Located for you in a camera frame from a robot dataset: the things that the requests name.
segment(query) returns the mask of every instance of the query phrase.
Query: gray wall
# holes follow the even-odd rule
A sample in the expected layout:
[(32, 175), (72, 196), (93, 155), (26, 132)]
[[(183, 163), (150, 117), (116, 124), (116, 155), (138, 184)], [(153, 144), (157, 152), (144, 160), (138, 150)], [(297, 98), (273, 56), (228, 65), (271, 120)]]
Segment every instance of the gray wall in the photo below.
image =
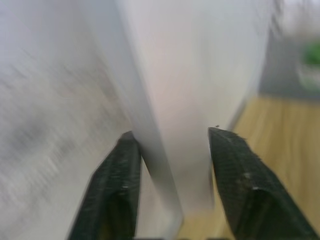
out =
[(265, 65), (259, 85), (264, 95), (319, 101), (320, 93), (307, 91), (300, 83), (296, 64), (302, 47), (290, 39), (269, 35)]

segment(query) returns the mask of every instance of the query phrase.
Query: white surface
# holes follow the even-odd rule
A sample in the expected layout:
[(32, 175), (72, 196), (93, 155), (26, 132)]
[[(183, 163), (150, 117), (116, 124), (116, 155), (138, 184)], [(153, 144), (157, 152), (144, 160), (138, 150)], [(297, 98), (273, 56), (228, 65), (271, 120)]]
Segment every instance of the white surface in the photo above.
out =
[(77, 5), (0, 1), (0, 239), (63, 240), (130, 129)]
[(320, 0), (278, 0), (276, 22), (280, 36), (298, 40), (320, 36)]
[(181, 205), (146, 83), (134, 60), (118, 6), (103, 0), (83, 0), (82, 4), (158, 193), (150, 178), (142, 175), (137, 235), (173, 239), (183, 220)]
[(0, 238), (63, 239), (91, 172), (130, 128), (101, 59), (155, 156), (162, 202), (143, 177), (137, 232), (173, 238), (170, 172), (186, 213), (211, 206), (207, 127), (225, 128), (257, 82), (269, 1), (120, 0), (122, 23), (113, 1), (82, 3), (88, 22), (72, 0), (0, 2)]
[(243, 101), (257, 92), (274, 6), (271, 0), (204, 0), (203, 5), (206, 78), (198, 81), (198, 98), (207, 126), (226, 129)]
[(207, 126), (195, 94), (203, 81), (192, 0), (121, 0), (184, 214), (213, 206)]

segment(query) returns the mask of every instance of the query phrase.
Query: wooden table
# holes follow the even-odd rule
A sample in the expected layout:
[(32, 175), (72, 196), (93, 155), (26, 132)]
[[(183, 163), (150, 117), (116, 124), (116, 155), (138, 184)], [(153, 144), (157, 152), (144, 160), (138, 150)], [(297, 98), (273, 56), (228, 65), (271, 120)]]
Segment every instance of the wooden table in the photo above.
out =
[[(320, 233), (320, 104), (258, 97), (234, 132), (271, 168), (314, 229)], [(234, 239), (214, 182), (212, 211), (187, 216), (177, 239)]]

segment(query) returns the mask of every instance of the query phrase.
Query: green object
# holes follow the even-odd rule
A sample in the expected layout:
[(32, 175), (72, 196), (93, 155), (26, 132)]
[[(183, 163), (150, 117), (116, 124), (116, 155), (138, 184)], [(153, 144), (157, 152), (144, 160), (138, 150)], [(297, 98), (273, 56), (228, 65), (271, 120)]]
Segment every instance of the green object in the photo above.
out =
[(320, 68), (320, 42), (307, 46), (303, 56), (303, 63), (312, 67)]

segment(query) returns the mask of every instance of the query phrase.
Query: wooden surface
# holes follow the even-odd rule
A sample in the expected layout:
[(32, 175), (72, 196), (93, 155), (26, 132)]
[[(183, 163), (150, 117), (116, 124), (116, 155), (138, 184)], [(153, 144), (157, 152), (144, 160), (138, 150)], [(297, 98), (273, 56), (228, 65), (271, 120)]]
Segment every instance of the wooden surface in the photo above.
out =
[[(234, 132), (271, 168), (320, 233), (320, 104), (259, 97), (251, 100)], [(178, 239), (234, 239), (214, 183), (212, 211), (187, 216)]]

